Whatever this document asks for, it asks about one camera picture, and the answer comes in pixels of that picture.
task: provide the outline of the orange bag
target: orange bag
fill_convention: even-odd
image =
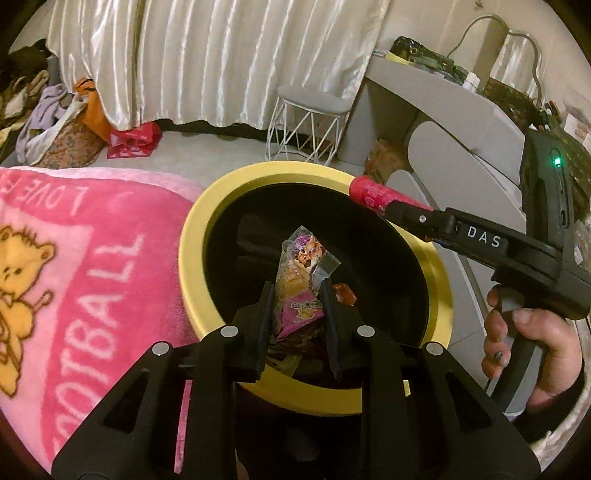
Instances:
[[[80,95],[88,95],[88,105],[80,114],[79,119],[105,142],[109,142],[112,125],[105,117],[99,94],[92,79],[82,79],[75,85]]]

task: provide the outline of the fingernail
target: fingernail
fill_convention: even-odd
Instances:
[[[503,352],[497,352],[493,355],[495,362],[498,363],[500,366],[505,368],[507,366],[507,361],[503,358]]]
[[[531,320],[531,309],[519,309],[513,311],[513,321],[519,325],[527,325]]]

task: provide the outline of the white stool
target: white stool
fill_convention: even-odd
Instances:
[[[279,97],[267,131],[267,160],[275,160],[282,151],[289,160],[291,151],[291,153],[302,155],[306,161],[320,163],[321,157],[328,153],[324,165],[329,165],[343,138],[351,106],[330,93],[294,85],[279,87],[277,94]],[[298,109],[305,112],[303,118],[292,130],[288,126],[290,105],[293,107],[293,113],[297,113]],[[308,127],[311,127],[311,133],[306,141],[300,144],[299,130]],[[288,150],[289,142],[294,136],[297,148],[290,147]],[[278,150],[273,154],[271,154],[272,143],[278,144]],[[303,151],[308,144],[310,144],[308,149],[312,150],[311,154]]]

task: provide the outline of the mirror frame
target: mirror frame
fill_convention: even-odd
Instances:
[[[531,69],[531,75],[534,78],[535,86],[537,89],[537,95],[536,95],[536,99],[535,99],[534,103],[537,108],[541,108],[542,101],[544,99],[544,89],[542,88],[542,84],[541,84],[540,78],[539,78],[539,75],[540,75],[539,69],[540,69],[540,66],[542,63],[542,53],[541,53],[540,45],[538,44],[537,40],[534,37],[532,37],[531,34],[527,33],[526,31],[511,30],[509,28],[509,25],[507,25],[505,20],[503,20],[501,17],[499,17],[499,15],[486,14],[486,15],[481,15],[481,16],[475,18],[474,20],[472,20],[472,22],[470,22],[470,24],[464,30],[464,33],[463,33],[460,41],[450,51],[450,53],[447,54],[447,57],[451,57],[451,55],[462,45],[462,42],[464,42],[466,36],[468,35],[468,32],[476,23],[478,23],[480,20],[486,20],[486,19],[494,20],[494,21],[498,22],[501,25],[501,27],[503,27],[503,29],[507,32],[506,36],[522,37],[522,38],[526,38],[527,40],[530,41],[532,47],[534,48],[534,64]]]

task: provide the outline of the pink cylinder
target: pink cylinder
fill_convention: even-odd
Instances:
[[[386,185],[375,183],[366,175],[358,177],[351,182],[349,186],[349,197],[355,203],[368,207],[379,215],[383,215],[388,204],[392,202],[404,202],[416,207],[433,210],[431,207],[416,202],[412,198],[388,188]]]

